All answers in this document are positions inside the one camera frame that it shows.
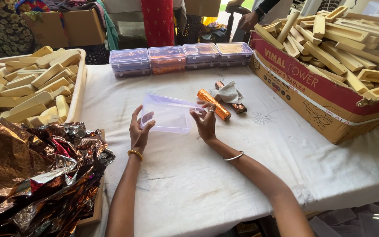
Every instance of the orange foil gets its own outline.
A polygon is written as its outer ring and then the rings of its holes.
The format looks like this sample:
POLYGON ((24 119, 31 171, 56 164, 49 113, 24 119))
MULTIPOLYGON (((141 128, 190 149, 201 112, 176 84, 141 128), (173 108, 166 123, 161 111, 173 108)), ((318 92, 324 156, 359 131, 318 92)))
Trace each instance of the orange foil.
POLYGON ((199 90, 197 96, 201 100, 215 104, 217 115, 224 121, 228 121, 230 119, 230 116, 232 116, 232 114, 229 113, 229 111, 225 109, 219 102, 217 102, 205 89, 199 90))

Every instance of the brown cardboard box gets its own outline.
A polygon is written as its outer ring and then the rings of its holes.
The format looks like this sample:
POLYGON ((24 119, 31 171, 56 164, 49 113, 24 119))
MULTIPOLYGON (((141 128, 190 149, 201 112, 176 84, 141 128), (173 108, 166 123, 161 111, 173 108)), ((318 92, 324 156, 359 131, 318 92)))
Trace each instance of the brown cardboard box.
POLYGON ((220 0, 185 0, 187 15, 217 17, 220 0))
POLYGON ((251 70, 330 142, 340 143, 379 126, 379 100, 368 100, 314 74, 255 32, 250 46, 255 53, 251 70))
POLYGON ((103 44, 105 40, 105 32, 100 25, 95 9, 62 13, 65 33, 59 12, 42 13, 43 22, 34 22, 24 14, 22 17, 41 45, 65 48, 99 45, 103 44))

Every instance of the white tablecloth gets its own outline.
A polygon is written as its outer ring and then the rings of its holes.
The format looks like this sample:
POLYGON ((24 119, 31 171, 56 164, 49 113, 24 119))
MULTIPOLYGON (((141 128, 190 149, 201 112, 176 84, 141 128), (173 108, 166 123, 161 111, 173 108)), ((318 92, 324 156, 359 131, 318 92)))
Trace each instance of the white tablecloth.
MULTIPOLYGON (((127 162, 129 123, 147 92, 197 100, 199 89, 234 80, 247 113, 216 122, 217 137, 245 151, 292 189, 303 210, 330 210, 379 201, 379 129, 333 145, 267 87, 248 67, 195 70, 116 79, 109 65, 88 66, 81 121, 105 129, 116 159, 106 169, 107 210, 127 162)), ((200 138, 150 132, 139 172, 136 237, 215 236, 241 221, 272 213, 267 198, 200 138)))

